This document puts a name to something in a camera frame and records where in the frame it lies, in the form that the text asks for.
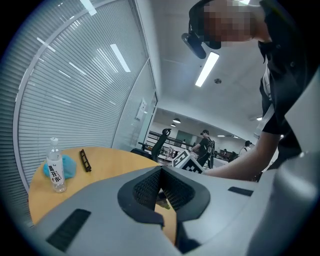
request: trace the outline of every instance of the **blue towel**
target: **blue towel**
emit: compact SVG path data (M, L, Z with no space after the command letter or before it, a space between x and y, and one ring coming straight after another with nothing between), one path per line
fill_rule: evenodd
M68 155L62 155L62 164L63 164L63 172L64 179L72 178L76 175L76 162ZM44 175L50 177L48 164L45 163L43 166Z

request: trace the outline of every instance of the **round table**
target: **round table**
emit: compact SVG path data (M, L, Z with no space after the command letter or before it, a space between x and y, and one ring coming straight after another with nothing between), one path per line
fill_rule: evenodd
M81 162L80 151L91 165L91 172L86 172ZM76 162L76 172L73 178L67 179L66 191L56 193L52 183L43 172L45 162L36 170L29 188L29 209L34 224L50 210L74 195L91 183L126 174L135 170L158 166L159 164L138 154L105 147L78 147L62 152ZM164 219L164 234L172 243L176 236L176 212L172 207L166 209L155 205L155 212L162 214Z

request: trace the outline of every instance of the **ceiling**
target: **ceiling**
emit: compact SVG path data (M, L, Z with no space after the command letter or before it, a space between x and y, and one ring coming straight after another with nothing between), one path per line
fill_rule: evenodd
M195 82L205 63L181 40L188 32L189 10L198 0L154 0L159 38L163 97L188 102L193 108L225 111L247 119L262 114L260 79L265 72L256 40L215 50L220 55L202 87ZM207 53L212 51L205 46ZM215 84L219 78L221 84Z
M204 129L206 129L209 131L210 136L232 136L231 133L219 129L215 126L160 108L157 109L153 121L163 125L170 126L173 123L173 119L175 118L179 118L181 121L181 123L175 123L176 128L186 133L190 133L200 137L200 133Z

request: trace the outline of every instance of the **black chair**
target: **black chair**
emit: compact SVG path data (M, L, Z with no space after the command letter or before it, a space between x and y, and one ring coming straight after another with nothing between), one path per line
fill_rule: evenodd
M161 150L162 146L164 145L164 143L166 142L166 139L168 138L170 133L171 133L170 128L163 129L162 135L160 136L160 138L158 139L158 141L156 142L156 144L153 146L153 148L151 150L151 154L149 154L148 152L141 150L139 148L132 149L131 152L134 154L149 158L155 162L158 162L158 156L160 154L160 150ZM146 144L143 144L140 142L139 142L139 144L142 145L143 149L145 149L145 147L147 146Z

